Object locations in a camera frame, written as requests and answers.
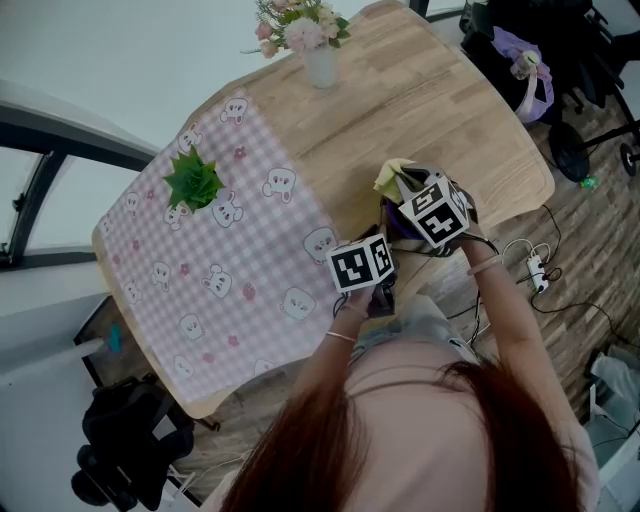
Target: bracelet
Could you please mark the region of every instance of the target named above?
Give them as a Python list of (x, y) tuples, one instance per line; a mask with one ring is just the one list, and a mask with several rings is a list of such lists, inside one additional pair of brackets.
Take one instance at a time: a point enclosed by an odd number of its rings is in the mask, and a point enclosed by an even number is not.
[(349, 304), (348, 302), (346, 302), (344, 306), (342, 306), (342, 309), (350, 309), (351, 311), (354, 311), (355, 313), (360, 315), (364, 320), (369, 320), (369, 315), (367, 315), (364, 311), (361, 311), (357, 307)]
[(355, 338), (350, 338), (349, 336), (345, 336), (344, 334), (338, 334), (337, 332), (331, 332), (331, 331), (327, 331), (327, 336), (333, 336), (334, 338), (340, 338), (341, 340), (350, 341), (354, 345), (358, 341)]
[(487, 270), (488, 268), (491, 268), (494, 265), (497, 265), (498, 263), (502, 263), (502, 256), (500, 256), (499, 254), (496, 254), (495, 256), (492, 256), (488, 260), (485, 260), (482, 263), (479, 263), (475, 267), (471, 267), (469, 270), (467, 270), (467, 275), (474, 276), (479, 272), (482, 272), (483, 270)]

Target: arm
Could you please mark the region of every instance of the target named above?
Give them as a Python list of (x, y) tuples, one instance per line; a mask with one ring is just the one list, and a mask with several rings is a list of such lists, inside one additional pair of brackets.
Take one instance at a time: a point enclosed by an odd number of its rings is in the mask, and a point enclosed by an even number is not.
[[(463, 241), (460, 247), (472, 267), (494, 253), (484, 243)], [(552, 423), (577, 421), (542, 340), (531, 306), (500, 264), (475, 275), (500, 360), (538, 401)]]
[[(374, 287), (356, 290), (348, 303), (358, 311), (365, 312), (371, 301)], [(342, 308), (333, 320), (330, 332), (357, 339), (360, 327), (365, 322), (361, 314), (349, 308)], [(298, 396), (319, 385), (344, 384), (349, 370), (349, 360), (354, 343), (326, 335), (316, 351), (303, 366), (293, 385), (292, 396)]]

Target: pink shirt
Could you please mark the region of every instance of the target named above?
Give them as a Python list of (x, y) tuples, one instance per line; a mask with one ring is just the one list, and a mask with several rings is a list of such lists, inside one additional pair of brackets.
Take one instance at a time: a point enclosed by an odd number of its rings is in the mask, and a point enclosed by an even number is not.
[[(441, 345), (395, 341), (353, 365), (346, 390), (370, 445), (347, 510), (484, 512), (489, 447), (480, 407), (470, 393), (425, 385), (459, 359)], [(561, 444), (574, 446), (582, 504), (591, 512), (600, 485), (589, 437), (577, 421), (553, 427)]]

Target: plug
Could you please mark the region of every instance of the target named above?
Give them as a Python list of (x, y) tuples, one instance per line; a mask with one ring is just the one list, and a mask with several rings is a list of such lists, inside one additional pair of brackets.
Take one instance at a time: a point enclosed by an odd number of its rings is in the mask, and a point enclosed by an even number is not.
[(540, 256), (537, 254), (527, 260), (527, 267), (529, 268), (529, 275), (533, 281), (533, 289), (537, 293), (544, 292), (549, 288), (549, 280), (546, 277), (546, 271)]

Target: woman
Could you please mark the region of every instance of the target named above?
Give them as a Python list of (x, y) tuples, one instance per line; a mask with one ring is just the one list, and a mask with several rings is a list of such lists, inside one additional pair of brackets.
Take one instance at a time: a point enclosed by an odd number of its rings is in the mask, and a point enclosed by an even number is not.
[(477, 361), (426, 297), (354, 349), (372, 291), (352, 294), (224, 512), (595, 509), (593, 450), (529, 304), (485, 243), (460, 247), (500, 363)]

